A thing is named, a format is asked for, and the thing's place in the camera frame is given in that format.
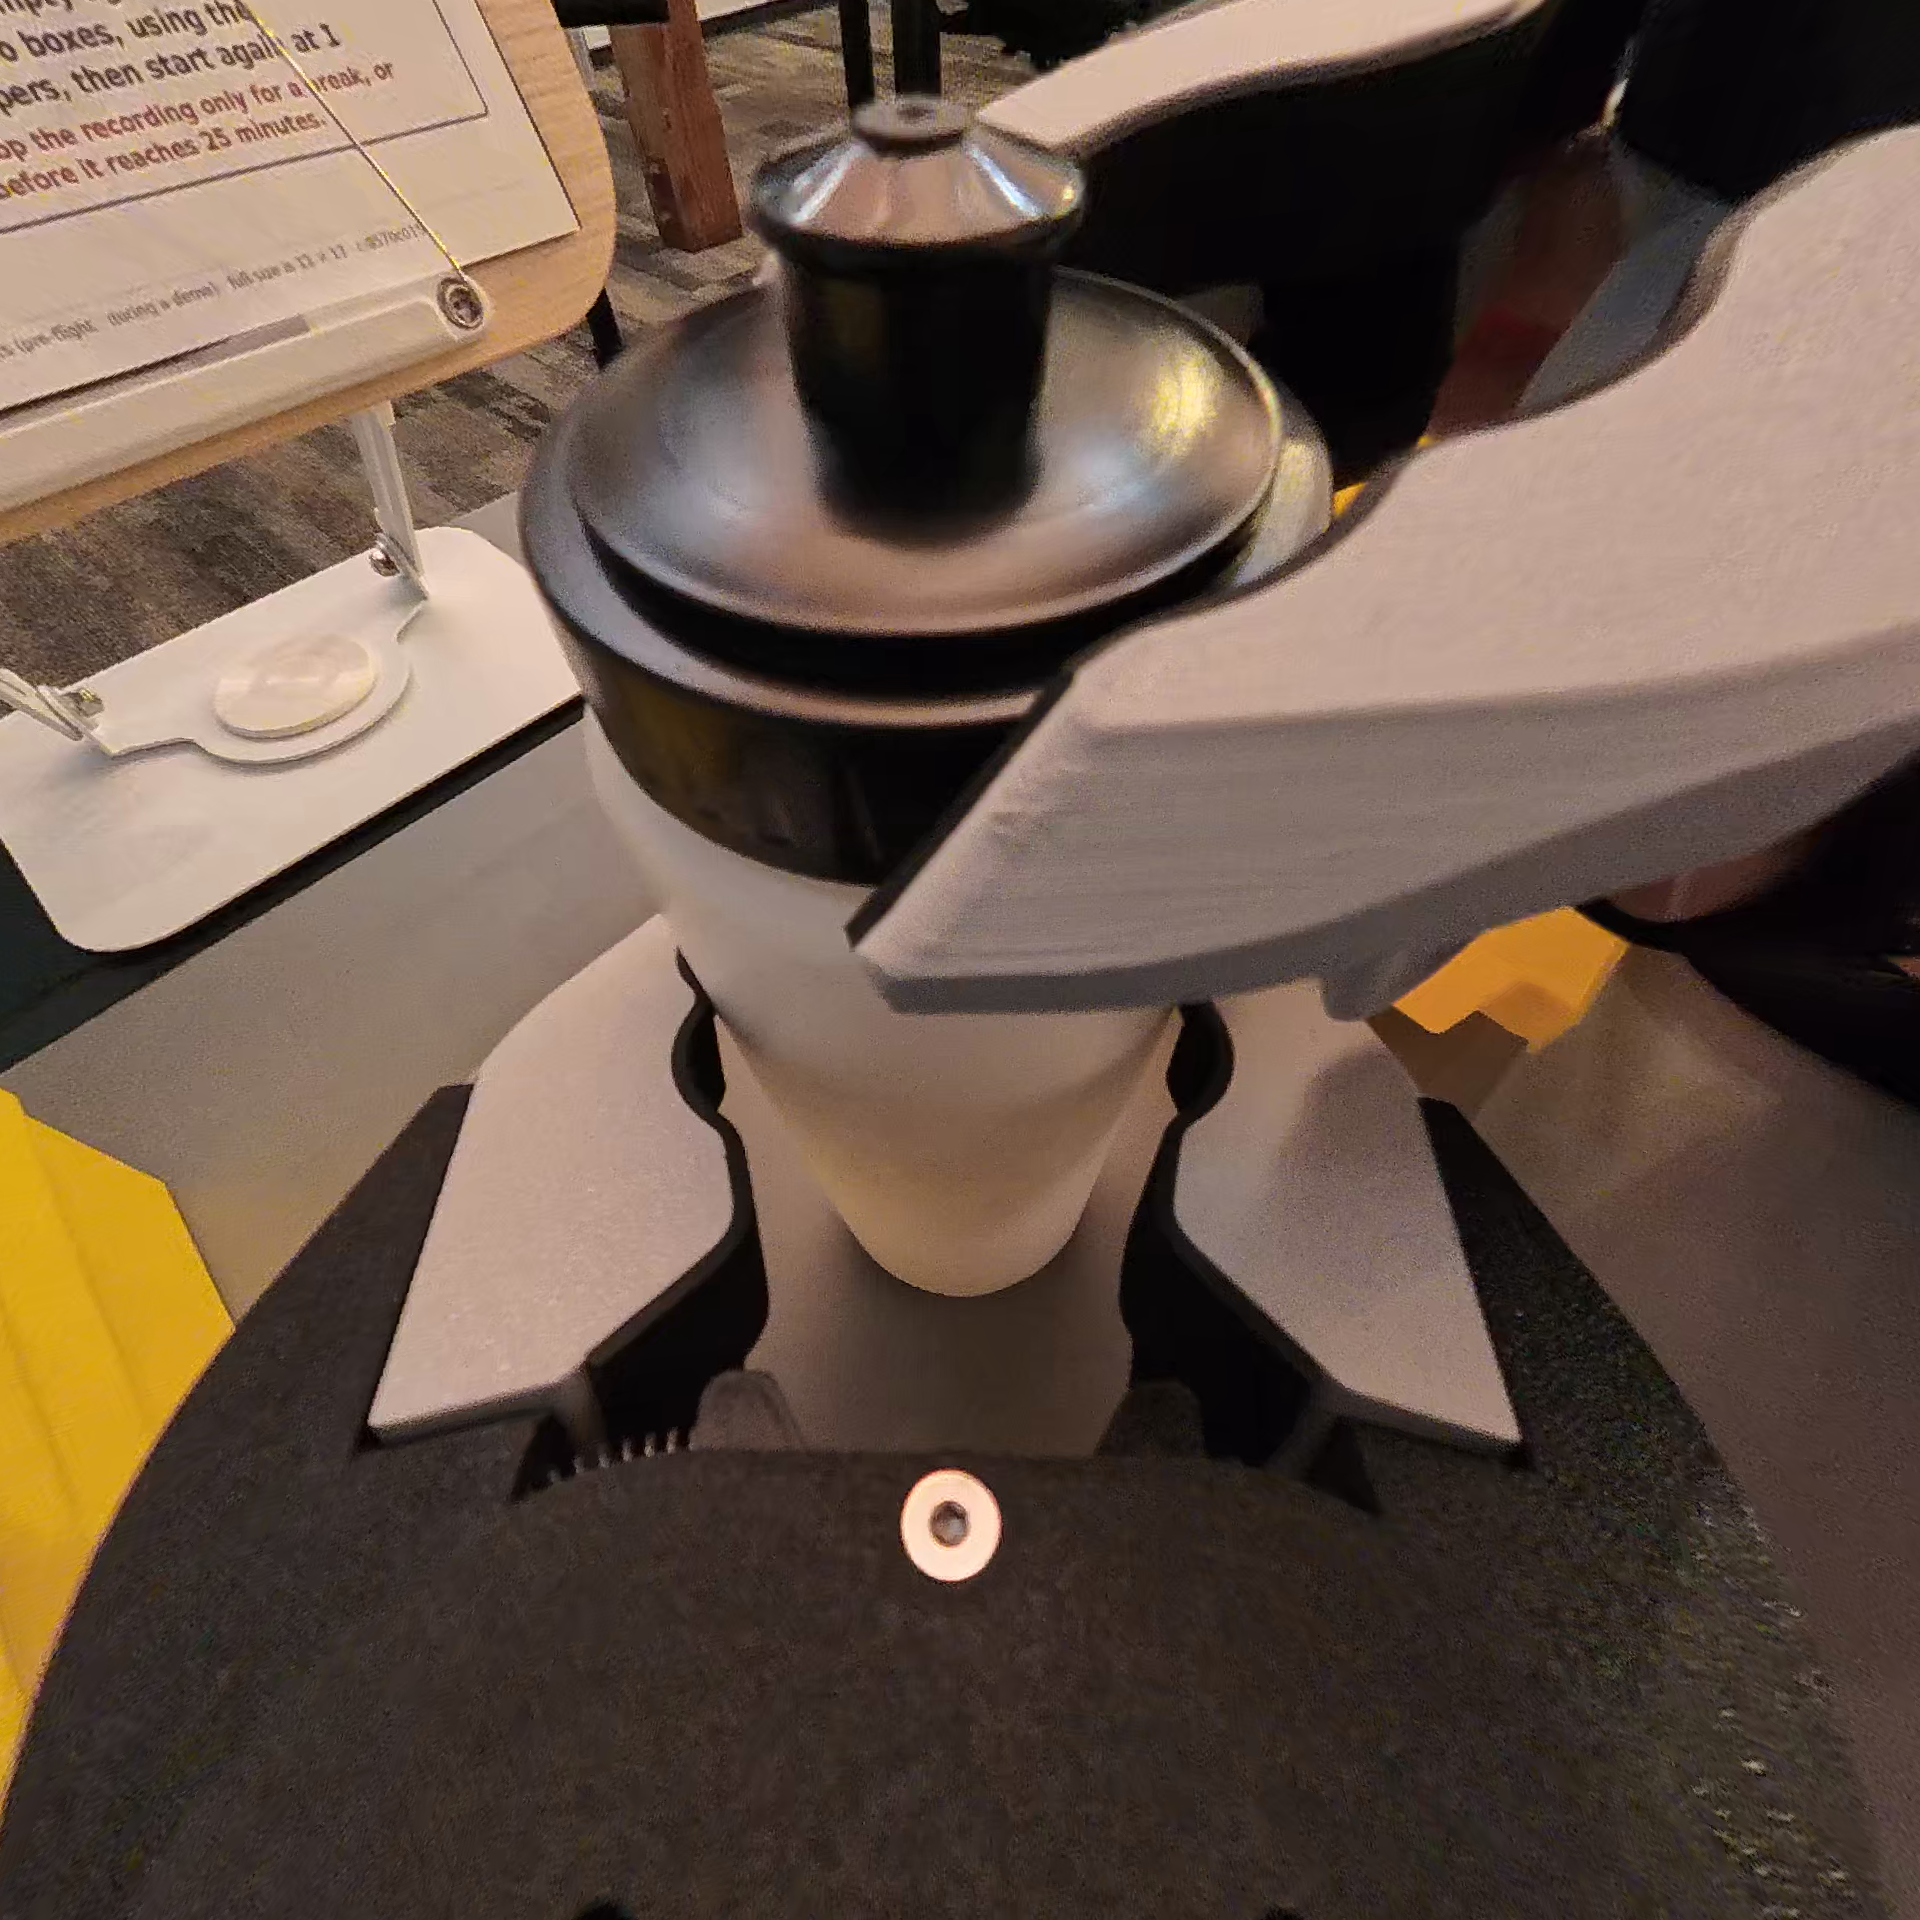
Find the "instruction sheet on stand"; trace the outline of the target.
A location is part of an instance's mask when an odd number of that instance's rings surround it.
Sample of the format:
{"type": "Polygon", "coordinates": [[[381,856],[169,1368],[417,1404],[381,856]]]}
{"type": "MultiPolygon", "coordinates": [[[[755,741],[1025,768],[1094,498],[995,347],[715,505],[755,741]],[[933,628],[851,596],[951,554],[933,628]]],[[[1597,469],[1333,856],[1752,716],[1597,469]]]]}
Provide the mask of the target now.
{"type": "Polygon", "coordinates": [[[561,175],[577,231],[5,408],[5,544],[491,368],[585,317],[615,237],[597,112],[551,4],[478,10],[561,175]]]}

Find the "black bottle lid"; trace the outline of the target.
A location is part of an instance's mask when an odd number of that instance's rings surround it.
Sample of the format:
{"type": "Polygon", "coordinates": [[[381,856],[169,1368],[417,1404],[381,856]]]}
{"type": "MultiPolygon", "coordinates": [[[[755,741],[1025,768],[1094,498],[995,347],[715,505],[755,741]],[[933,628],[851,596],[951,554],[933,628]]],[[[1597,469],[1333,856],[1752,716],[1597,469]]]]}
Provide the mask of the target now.
{"type": "Polygon", "coordinates": [[[1075,160],[929,96],[777,152],[770,277],[550,427],[521,554],[615,761],[720,848],[873,888],[1070,661],[1331,522],[1211,320],[1065,266],[1075,160]]]}

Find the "metal stand bracket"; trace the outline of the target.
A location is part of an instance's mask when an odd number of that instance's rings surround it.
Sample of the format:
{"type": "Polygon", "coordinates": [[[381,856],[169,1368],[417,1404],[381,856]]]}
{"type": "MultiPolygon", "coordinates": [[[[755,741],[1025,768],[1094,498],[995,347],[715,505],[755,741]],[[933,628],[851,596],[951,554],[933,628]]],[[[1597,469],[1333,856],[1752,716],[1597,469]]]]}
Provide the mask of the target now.
{"type": "Polygon", "coordinates": [[[5,706],[111,761],[192,751],[231,765],[285,765],[337,753],[377,729],[415,683],[405,633],[427,585],[415,507],[401,473],[390,402],[351,418],[376,509],[368,573],[328,567],[118,665],[101,687],[34,683],[8,669],[5,706]],[[235,658],[310,633],[346,633],[381,658],[381,682],[347,717],[305,736],[243,739],[213,716],[210,696],[235,658]]]}

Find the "round white disc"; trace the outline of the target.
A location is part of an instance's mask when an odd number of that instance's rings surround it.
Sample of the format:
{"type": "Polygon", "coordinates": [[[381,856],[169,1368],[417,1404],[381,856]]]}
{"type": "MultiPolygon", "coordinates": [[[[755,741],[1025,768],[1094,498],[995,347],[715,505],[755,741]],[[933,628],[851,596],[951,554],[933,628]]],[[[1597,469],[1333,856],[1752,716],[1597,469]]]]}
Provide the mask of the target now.
{"type": "Polygon", "coordinates": [[[381,658],[346,633],[310,633],[235,658],[217,680],[216,720],[243,739],[320,731],[360,708],[381,682],[381,658]]]}

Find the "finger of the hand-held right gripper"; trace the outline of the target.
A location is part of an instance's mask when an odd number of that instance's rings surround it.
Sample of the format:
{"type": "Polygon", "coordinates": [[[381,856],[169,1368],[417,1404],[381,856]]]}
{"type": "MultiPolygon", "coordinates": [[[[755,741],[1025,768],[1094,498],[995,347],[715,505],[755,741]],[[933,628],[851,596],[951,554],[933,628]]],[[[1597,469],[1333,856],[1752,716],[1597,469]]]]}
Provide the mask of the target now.
{"type": "Polygon", "coordinates": [[[1546,3],[1230,3],[1122,33],[990,104],[982,123],[1050,153],[1087,157],[1118,137],[1205,106],[1527,29],[1546,3]]]}
{"type": "Polygon", "coordinates": [[[1749,858],[1917,754],[1919,132],[1742,208],[1663,352],[1078,663],[851,922],[901,1012],[1317,981],[1749,858]]]}

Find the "white paper sign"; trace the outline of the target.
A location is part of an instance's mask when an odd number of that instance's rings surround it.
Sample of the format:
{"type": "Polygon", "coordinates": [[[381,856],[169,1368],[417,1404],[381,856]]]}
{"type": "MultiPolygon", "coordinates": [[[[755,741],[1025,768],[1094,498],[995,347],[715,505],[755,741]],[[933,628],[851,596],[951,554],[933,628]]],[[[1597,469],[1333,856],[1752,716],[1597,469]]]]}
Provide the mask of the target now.
{"type": "Polygon", "coordinates": [[[8,410],[577,227],[478,4],[2,4],[8,410]]]}

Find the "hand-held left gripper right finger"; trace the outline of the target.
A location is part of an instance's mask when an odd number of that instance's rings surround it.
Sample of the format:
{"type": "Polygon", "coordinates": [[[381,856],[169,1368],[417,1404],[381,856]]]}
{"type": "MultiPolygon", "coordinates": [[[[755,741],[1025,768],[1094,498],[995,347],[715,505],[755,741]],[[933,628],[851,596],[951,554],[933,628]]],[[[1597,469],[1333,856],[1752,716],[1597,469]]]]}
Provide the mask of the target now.
{"type": "Polygon", "coordinates": [[[1413,1079],[1317,1004],[1191,1004],[1120,1258],[1133,1385],[1186,1387],[1205,1449],[1320,1468],[1342,1426],[1520,1447],[1413,1079]]]}

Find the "yellow plastic bin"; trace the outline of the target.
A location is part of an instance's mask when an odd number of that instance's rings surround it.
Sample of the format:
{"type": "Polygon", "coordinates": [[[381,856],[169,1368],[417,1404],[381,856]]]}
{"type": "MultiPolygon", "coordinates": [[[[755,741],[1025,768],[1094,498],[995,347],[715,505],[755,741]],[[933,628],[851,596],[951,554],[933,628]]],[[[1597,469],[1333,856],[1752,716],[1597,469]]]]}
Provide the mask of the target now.
{"type": "Polygon", "coordinates": [[[2,1785],[93,1555],[231,1330],[165,1184],[2,1093],[2,1785]]]}
{"type": "Polygon", "coordinates": [[[1479,1017],[1538,1051],[1583,1025],[1625,953],[1625,939],[1560,907],[1479,936],[1393,1011],[1437,1039],[1479,1017]]]}

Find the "white stand base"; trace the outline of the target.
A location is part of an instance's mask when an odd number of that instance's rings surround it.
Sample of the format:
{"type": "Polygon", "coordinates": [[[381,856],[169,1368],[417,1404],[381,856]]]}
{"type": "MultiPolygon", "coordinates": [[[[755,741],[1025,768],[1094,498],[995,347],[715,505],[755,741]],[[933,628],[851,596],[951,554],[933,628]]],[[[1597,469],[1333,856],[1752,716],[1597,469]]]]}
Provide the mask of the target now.
{"type": "Polygon", "coordinates": [[[579,696],[527,565],[423,531],[427,593],[328,567],[80,683],[80,736],[2,727],[5,848],[73,946],[121,953],[200,927],[579,696]],[[294,736],[219,716],[227,680],[357,647],[361,701],[294,736]]]}

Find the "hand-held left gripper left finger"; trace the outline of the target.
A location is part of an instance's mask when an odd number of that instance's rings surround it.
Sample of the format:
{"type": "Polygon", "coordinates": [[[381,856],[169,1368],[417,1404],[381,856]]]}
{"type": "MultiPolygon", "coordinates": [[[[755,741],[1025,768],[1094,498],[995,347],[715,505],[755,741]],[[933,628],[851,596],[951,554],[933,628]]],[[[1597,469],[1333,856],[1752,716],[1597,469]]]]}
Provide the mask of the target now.
{"type": "Polygon", "coordinates": [[[645,922],[494,1048],[368,1411],[387,1445],[535,1418],[577,1455],[688,1437],[770,1308],[715,1012],[645,922]]]}

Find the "wooden post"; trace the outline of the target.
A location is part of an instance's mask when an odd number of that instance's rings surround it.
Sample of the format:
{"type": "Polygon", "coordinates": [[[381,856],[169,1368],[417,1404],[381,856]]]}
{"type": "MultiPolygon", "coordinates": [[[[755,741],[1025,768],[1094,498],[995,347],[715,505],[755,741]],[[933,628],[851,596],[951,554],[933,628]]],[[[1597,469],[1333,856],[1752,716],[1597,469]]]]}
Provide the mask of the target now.
{"type": "Polygon", "coordinates": [[[614,4],[608,29],[664,242],[683,255],[731,245],[743,223],[697,8],[614,4]]]}

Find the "white plastic bottle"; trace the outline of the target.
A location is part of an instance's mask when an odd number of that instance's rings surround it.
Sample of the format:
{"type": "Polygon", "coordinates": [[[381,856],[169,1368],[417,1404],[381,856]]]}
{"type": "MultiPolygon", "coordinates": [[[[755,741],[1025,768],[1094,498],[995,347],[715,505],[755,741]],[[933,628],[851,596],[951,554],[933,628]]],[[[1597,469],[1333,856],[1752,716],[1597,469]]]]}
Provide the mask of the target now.
{"type": "Polygon", "coordinates": [[[888,1273],[975,1298],[1075,1235],[1171,1008],[903,1016],[848,943],[869,892],[720,848],[648,799],[594,717],[592,792],[825,1201],[888,1273]]]}

